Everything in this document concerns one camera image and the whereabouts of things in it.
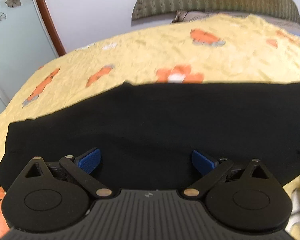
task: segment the round joint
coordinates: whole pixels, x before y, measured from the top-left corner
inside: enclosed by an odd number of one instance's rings
[[[187,188],[183,191],[183,194],[185,194],[188,197],[196,197],[199,195],[199,190],[195,188]]]
[[[112,194],[112,191],[108,188],[100,188],[96,191],[96,194],[100,197],[108,197]]]

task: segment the blue rubber pad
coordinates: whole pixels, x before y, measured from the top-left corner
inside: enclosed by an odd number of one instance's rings
[[[99,149],[92,149],[85,154],[75,159],[75,164],[83,169],[86,173],[90,174],[101,161],[101,152]]]
[[[197,151],[193,151],[192,164],[197,169],[197,171],[199,171],[201,175],[204,176],[218,166],[218,161],[206,154],[204,155]]]

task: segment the black garment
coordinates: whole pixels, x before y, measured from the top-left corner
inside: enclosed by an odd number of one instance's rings
[[[106,186],[182,189],[200,175],[196,149],[248,163],[261,159],[284,185],[300,174],[300,83],[123,84],[35,120],[9,125],[0,185],[34,156],[58,161],[99,147],[92,172]]]

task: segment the gray ribbed plate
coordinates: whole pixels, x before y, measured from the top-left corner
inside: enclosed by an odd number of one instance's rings
[[[216,223],[199,201],[176,191],[122,190],[99,200],[76,225],[48,233],[12,229],[2,240],[293,240],[285,231],[264,236],[232,232]]]

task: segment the wooden trim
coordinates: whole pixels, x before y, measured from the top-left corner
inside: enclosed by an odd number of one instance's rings
[[[46,1],[45,0],[36,0],[36,2],[38,5],[38,9],[40,11],[42,20],[44,22],[44,25],[46,26],[48,34],[50,35],[50,38],[52,40],[52,43],[53,43],[54,47],[56,48],[56,51],[59,54],[59,56],[63,56],[64,54],[66,54],[66,51],[61,43],[61,40],[57,33],[57,30],[51,19]]]

